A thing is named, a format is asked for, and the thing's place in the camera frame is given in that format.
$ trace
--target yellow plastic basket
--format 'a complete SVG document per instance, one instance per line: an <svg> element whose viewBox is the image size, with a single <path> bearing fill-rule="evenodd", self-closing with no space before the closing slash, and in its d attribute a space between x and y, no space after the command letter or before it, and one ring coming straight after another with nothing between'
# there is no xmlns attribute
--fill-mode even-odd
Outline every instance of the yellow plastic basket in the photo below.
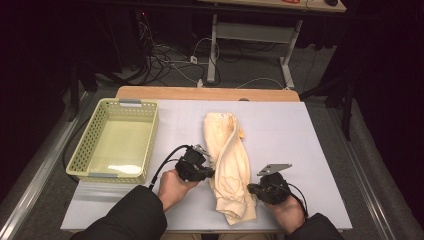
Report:
<svg viewBox="0 0 424 240"><path fill-rule="evenodd" d="M82 181L144 184L158 122L157 102L100 100L66 172Z"/></svg>

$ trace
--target black sleeve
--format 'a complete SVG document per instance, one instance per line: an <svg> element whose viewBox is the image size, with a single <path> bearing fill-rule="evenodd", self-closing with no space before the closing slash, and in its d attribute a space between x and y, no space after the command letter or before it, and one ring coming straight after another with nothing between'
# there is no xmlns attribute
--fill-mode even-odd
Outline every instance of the black sleeve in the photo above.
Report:
<svg viewBox="0 0 424 240"><path fill-rule="evenodd" d="M305 223L294 231L292 234L287 236L287 240L340 240L343 239L339 231L334 227L330 220L322 215L317 213Z"/></svg>
<svg viewBox="0 0 424 240"><path fill-rule="evenodd" d="M160 199L149 189L137 186L124 196L109 213L83 232L80 239L160 239L167 227Z"/></svg>

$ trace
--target gray floor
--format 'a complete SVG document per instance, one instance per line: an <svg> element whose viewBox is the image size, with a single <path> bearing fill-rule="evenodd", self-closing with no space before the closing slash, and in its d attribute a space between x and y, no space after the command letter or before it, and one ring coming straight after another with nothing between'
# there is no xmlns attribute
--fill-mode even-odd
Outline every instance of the gray floor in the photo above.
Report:
<svg viewBox="0 0 424 240"><path fill-rule="evenodd" d="M237 59L239 53L225 50L224 44L221 47L220 59ZM252 47L261 48L262 46L249 45L249 48L245 49L251 51ZM283 46L276 46L271 51L265 52L248 53L246 50L243 52L242 59L236 63L218 61L222 82L217 87L236 88L247 83L242 87L281 88L280 85L283 85L283 81L278 57L283 55L284 49ZM205 62L207 58L202 57L202 51L198 52L199 61ZM322 49L315 52L312 47L295 49L290 67L296 91L308 90L319 83L333 52L334 49ZM181 59L181 55L178 53L170 52L169 55L174 60ZM181 68L180 71L185 76L173 69L169 75L161 79L162 82L153 82L151 85L196 87L196 82L201 75L200 68ZM99 81L99 84L101 85L99 91L90 95L92 100L87 104L87 111L81 114L81 119L91 115L99 99L114 97L116 86L107 81ZM340 134L338 117L340 109L326 109L323 98L311 97L305 102L353 224L353 229L344 232L343 236L346 239L355 240L424 239L421 227L412 217L410 209L405 204L374 146L358 106L354 103L352 111L352 141L346 142ZM46 155L52 150L52 146L55 146L61 130L68 125L66 121L68 113L69 111L65 111L61 121L58 122L28 164L9 196L0 205L0 223L2 225L6 223ZM70 142L69 148L64 153L65 159L69 159L80 134L81 131ZM38 201L32 207L32 211L19 229L15 239L68 239L72 234L63 232L59 228L75 187L76 184L66 176L59 158Z"/></svg>

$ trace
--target hand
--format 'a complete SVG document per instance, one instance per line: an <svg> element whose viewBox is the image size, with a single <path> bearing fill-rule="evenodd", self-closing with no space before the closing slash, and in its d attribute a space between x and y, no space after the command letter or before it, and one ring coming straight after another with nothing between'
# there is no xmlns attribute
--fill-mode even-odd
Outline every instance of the hand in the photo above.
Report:
<svg viewBox="0 0 424 240"><path fill-rule="evenodd" d="M275 219L277 219L285 234L290 235L305 222L302 207L292 196L289 196L286 201L277 205L264 204L273 212Z"/></svg>
<svg viewBox="0 0 424 240"><path fill-rule="evenodd" d="M196 187L199 182L184 182L177 170L173 169L162 174L158 197L162 201L163 211L166 212L175 204L179 203L187 192Z"/></svg>

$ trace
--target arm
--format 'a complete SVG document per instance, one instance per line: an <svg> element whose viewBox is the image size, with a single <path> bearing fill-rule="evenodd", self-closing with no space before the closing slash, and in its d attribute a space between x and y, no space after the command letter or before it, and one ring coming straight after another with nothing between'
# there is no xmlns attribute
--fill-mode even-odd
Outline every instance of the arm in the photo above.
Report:
<svg viewBox="0 0 424 240"><path fill-rule="evenodd" d="M324 215L317 213L311 218L304 220L302 208L292 196L277 205L265 203L275 216L277 222L283 227L287 240L315 240L343 239L334 225Z"/></svg>
<svg viewBox="0 0 424 240"><path fill-rule="evenodd" d="M144 186L136 186L105 217L71 239L160 239L167 227L164 212L197 184L182 181L176 170L165 172L158 196Z"/></svg>

